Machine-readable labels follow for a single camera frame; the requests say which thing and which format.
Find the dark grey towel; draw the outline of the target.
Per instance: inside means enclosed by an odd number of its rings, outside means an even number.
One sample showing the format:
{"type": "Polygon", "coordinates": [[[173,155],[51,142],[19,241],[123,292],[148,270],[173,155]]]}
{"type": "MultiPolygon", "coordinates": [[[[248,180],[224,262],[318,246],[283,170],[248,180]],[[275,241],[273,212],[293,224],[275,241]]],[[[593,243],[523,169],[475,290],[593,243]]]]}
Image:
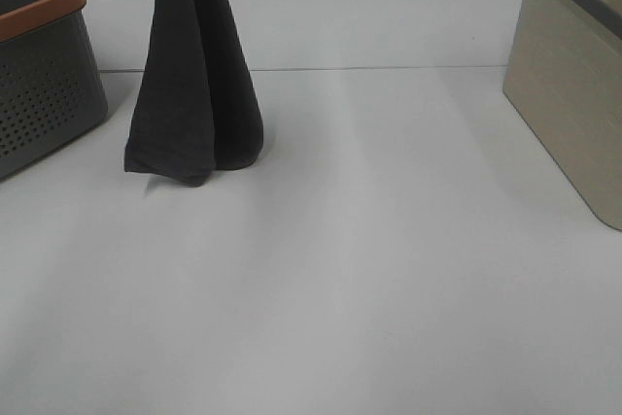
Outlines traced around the dark grey towel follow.
{"type": "Polygon", "coordinates": [[[124,170],[200,186],[255,163],[263,136],[229,0],[155,0],[124,170]]]}

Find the beige bin with grey rim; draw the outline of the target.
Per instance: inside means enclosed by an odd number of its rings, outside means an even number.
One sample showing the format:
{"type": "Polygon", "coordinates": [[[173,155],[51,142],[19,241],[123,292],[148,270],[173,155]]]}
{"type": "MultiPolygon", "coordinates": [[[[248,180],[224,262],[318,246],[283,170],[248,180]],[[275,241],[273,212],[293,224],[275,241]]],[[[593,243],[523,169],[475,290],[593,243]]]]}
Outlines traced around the beige bin with grey rim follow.
{"type": "Polygon", "coordinates": [[[522,0],[502,91],[597,219],[621,227],[621,0],[522,0]]]}

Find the grey basket with orange rim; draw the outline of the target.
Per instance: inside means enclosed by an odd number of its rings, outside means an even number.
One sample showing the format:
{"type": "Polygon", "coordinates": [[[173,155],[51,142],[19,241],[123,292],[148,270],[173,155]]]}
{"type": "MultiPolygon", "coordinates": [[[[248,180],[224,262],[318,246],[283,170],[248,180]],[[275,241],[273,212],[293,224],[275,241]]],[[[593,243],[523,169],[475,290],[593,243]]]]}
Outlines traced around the grey basket with orange rim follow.
{"type": "Polygon", "coordinates": [[[104,121],[86,0],[1,0],[1,176],[104,121]]]}

